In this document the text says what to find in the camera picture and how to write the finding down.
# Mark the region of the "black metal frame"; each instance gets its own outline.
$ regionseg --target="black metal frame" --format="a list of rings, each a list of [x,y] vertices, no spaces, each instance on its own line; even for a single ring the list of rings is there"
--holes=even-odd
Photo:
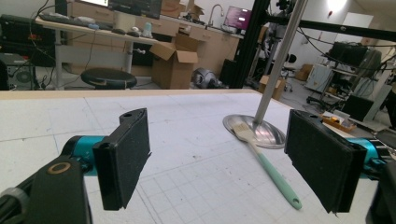
[[[247,28],[243,43],[241,44],[240,55],[236,61],[237,76],[235,76],[230,83],[231,89],[242,89],[244,86],[245,79],[248,77],[250,66],[254,59],[257,40],[259,39],[262,26],[267,22],[279,24],[289,23],[288,18],[274,17],[266,13],[270,2],[271,0],[256,0],[254,2],[249,26]],[[396,41],[396,32],[393,31],[360,28],[318,21],[300,21],[300,27],[344,35],[358,35],[375,39]]]

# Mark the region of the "computer monitor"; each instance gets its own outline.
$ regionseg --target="computer monitor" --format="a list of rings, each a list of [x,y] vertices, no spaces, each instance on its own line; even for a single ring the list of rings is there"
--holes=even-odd
[[[98,7],[108,7],[108,0],[78,0],[81,3],[89,3]]]
[[[349,43],[335,42],[330,50],[330,60],[338,61],[352,67],[359,67],[364,59],[367,47]]]
[[[108,0],[111,10],[158,20],[163,0]]]
[[[228,7],[224,25],[246,30],[250,21],[251,11],[240,7]]]

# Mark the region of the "cardboard box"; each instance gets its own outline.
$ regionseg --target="cardboard box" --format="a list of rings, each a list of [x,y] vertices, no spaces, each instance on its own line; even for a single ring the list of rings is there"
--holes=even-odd
[[[305,63],[300,71],[303,71],[303,72],[306,72],[306,73],[309,74],[309,73],[311,73],[311,70],[312,70],[313,67],[314,67],[313,64]]]
[[[181,34],[176,35],[175,43],[154,44],[150,52],[158,58],[152,65],[152,81],[162,89],[189,89],[193,66],[198,63],[198,44],[198,40]]]
[[[306,81],[313,67],[314,67],[313,64],[305,63],[301,68],[301,70],[298,73],[296,73],[294,77],[300,81]]]
[[[262,79],[260,80],[260,87],[259,87],[259,92],[264,93],[265,87],[267,86],[269,76],[262,76]],[[282,96],[282,92],[285,89],[286,86],[286,80],[283,78],[280,78],[276,82],[276,87],[273,92],[272,98],[275,100],[279,100],[280,97]]]
[[[195,4],[195,0],[190,0],[186,6],[186,12],[190,12],[191,17],[195,20],[200,20],[199,17],[204,15],[204,9]]]
[[[180,4],[180,0],[163,0],[161,15],[178,18],[180,12],[186,11],[186,6]]]
[[[308,76],[309,73],[306,73],[304,71],[299,71],[298,73],[296,73],[294,77],[300,81],[306,81],[308,79]]]

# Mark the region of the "black stool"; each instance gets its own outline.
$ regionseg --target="black stool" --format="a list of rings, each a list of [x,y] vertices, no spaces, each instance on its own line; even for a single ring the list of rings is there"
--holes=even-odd
[[[81,73],[81,80],[96,90],[125,90],[134,87],[137,80],[127,72],[111,68],[91,68]]]

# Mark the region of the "metal pole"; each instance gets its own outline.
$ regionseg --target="metal pole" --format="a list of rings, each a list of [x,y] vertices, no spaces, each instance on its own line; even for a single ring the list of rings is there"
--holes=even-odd
[[[282,46],[279,49],[279,53],[276,57],[274,67],[271,71],[271,76],[268,80],[267,86],[265,87],[265,91],[262,94],[262,100],[260,101],[259,108],[257,109],[256,117],[253,120],[253,122],[256,124],[262,123],[265,112],[267,111],[268,105],[270,104],[276,82],[280,76],[283,63],[285,62],[286,57],[289,53],[291,42],[293,41],[297,27],[300,23],[301,17],[303,16],[306,3],[307,0],[297,0],[293,12],[291,13],[291,18],[286,29],[285,36],[283,38]]]
[[[268,71],[270,70],[271,63],[272,63],[272,60],[274,59],[275,51],[276,51],[277,44],[279,43],[279,41],[280,40],[276,40],[275,43],[273,44],[273,46],[271,47],[271,53],[270,53],[270,56],[267,59],[267,64],[265,65],[265,70],[264,70],[264,75],[265,76],[268,75]]]

